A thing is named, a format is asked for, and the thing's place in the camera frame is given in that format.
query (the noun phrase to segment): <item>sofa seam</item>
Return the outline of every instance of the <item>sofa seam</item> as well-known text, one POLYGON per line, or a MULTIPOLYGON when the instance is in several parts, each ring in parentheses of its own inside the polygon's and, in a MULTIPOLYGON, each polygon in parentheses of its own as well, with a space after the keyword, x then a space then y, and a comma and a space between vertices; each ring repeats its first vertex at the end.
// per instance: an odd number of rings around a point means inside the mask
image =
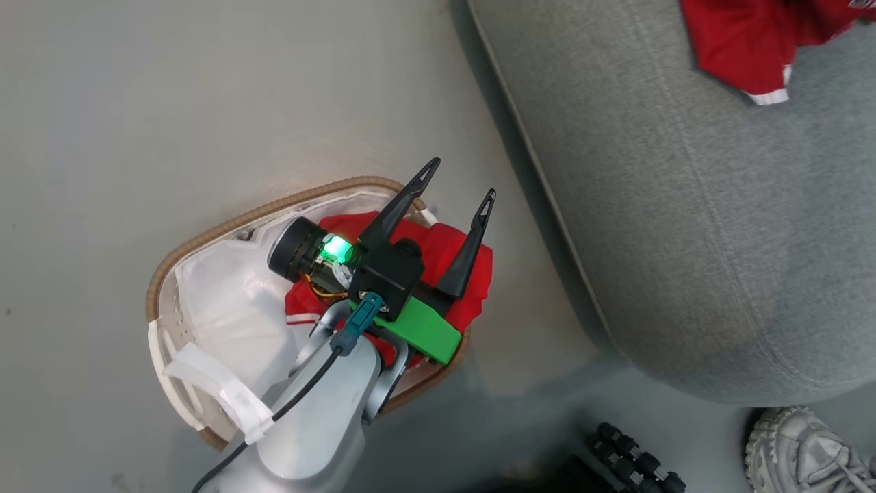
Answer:
MULTIPOLYGON (((502 71, 502 68, 499 64, 498 58, 493 52, 492 45, 490 44, 489 38, 484 31, 484 27, 481 25, 480 18, 477 15, 477 8, 474 5, 473 0, 468 1, 469 10, 471 12, 471 17, 475 22, 475 27, 477 28, 477 34, 481 38, 481 42, 484 43, 484 50, 487 53, 487 56, 490 58, 490 63, 493 66, 493 69, 496 71, 496 76, 498 78, 499 86, 502 89, 502 94, 505 95, 505 100, 508 103, 508 106, 511 108, 511 113, 514 116, 514 123, 517 125, 520 130, 520 135, 523 137, 523 143, 526 146, 526 150, 529 152, 530 158, 533 160, 533 166, 535 167, 535 173, 539 176, 539 180, 541 181, 541 186, 545 190, 545 194, 547 195, 547 201, 550 203, 551 209, 554 211, 554 215, 556 216, 557 222, 560 226, 560 231, 562 231, 563 238, 566 240, 566 243, 569 245, 569 252, 572 255, 572 260, 575 262, 575 266, 578 269, 578 274, 582 277, 584 282, 584 286, 587 288, 588 293, 590 294, 590 299, 593 301, 594 308, 596 308, 597 315, 599 316, 599 320, 602 322, 605 332, 608 334, 609 338, 614 341, 614 336, 611 333, 611 326, 608 323, 608 318, 605 316, 603 312, 602 305, 599 303, 599 297, 596 291, 593 288, 593 285, 590 283, 590 278, 587 276, 587 272, 584 269, 583 262, 581 260, 581 256, 578 254, 576 243, 572 240, 572 235, 569 232, 569 227, 566 225, 566 219, 562 215, 560 211, 560 205, 556 201, 556 197, 554 195, 553 189, 551 189, 550 183, 548 182, 548 177, 545 174, 544 167, 541 166, 541 161, 539 160, 538 153, 535 152, 535 145, 532 140, 529 138, 529 133, 526 131, 526 126, 523 123, 523 118, 520 116, 520 112, 518 111, 517 104, 514 103, 514 98, 511 94, 511 90, 508 88, 508 84, 505 81, 505 75, 502 71)), ((622 354, 624 351, 620 349, 618 344, 614 345, 622 354)))

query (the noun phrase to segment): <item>red cloth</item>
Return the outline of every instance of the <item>red cloth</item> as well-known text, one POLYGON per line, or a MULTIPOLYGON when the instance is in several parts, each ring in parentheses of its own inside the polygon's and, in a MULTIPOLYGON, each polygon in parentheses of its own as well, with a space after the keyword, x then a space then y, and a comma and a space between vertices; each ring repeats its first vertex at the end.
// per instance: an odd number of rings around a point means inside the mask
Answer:
MULTIPOLYGON (((376 212, 367 212, 365 214, 332 216, 320 221, 320 226, 352 242, 359 237, 359 233, 377 215, 376 212)), ((395 243, 402 238, 412 239, 420 246, 423 252, 423 264, 426 266, 421 280, 430 286, 435 286, 438 279, 450 267, 450 262, 453 261, 456 252, 463 245, 465 233, 441 223, 425 228, 408 220, 403 220, 392 234, 391 242, 395 243)), ((475 259, 475 268, 471 272, 469 286, 465 290, 465 295, 453 303, 447 317, 445 317, 457 331, 465 332, 471 321, 481 314, 481 303, 487 297, 491 281, 492 250, 488 246, 481 245, 475 259)), ((305 313, 318 313, 321 315, 325 312, 326 308, 328 308, 328 305, 314 295, 305 282, 295 283, 286 294, 287 316, 305 313)), ((365 335, 377 346, 385 363, 391 365, 395 360, 392 346, 382 340, 373 338, 370 334, 365 335)), ((421 359, 421 355, 415 355, 408 366, 413 366, 421 359)))
POLYGON ((681 0, 700 68, 758 104, 781 103, 798 46, 822 45, 876 0, 681 0))

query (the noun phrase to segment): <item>camera lens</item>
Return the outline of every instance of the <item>camera lens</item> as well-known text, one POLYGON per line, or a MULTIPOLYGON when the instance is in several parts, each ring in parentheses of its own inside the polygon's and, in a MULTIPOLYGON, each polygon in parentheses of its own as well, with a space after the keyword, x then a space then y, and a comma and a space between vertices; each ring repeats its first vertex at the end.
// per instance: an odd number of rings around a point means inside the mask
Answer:
POLYGON ((329 234, 308 218, 297 218, 283 231, 268 254, 268 268, 292 282, 300 272, 313 272, 323 239, 329 234))

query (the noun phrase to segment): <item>gray floor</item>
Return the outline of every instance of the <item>gray floor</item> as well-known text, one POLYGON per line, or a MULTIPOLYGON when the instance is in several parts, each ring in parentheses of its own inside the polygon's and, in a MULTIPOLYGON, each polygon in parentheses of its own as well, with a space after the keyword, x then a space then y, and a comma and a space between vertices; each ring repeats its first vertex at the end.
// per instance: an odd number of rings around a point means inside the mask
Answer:
MULTIPOLYGON (((746 491, 748 411, 668 389, 607 349, 506 112, 457 2, 4 2, 2 490, 187 490, 215 453, 149 362, 158 262, 274 198, 353 175, 405 180, 438 155, 425 198, 441 220, 465 227, 498 190, 491 298, 463 368, 368 430, 348 490, 527 477, 610 418, 690 491, 746 491)), ((818 409, 872 437, 858 416, 874 395, 818 409)))

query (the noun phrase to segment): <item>green led light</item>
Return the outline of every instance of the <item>green led light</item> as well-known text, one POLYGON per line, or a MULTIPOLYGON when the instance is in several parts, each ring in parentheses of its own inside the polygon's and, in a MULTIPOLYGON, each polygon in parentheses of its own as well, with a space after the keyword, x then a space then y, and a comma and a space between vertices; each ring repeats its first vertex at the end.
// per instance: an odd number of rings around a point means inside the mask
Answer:
POLYGON ((335 257, 336 259, 344 260, 344 255, 347 250, 350 250, 352 245, 340 236, 332 236, 325 245, 322 246, 321 255, 323 257, 335 257))

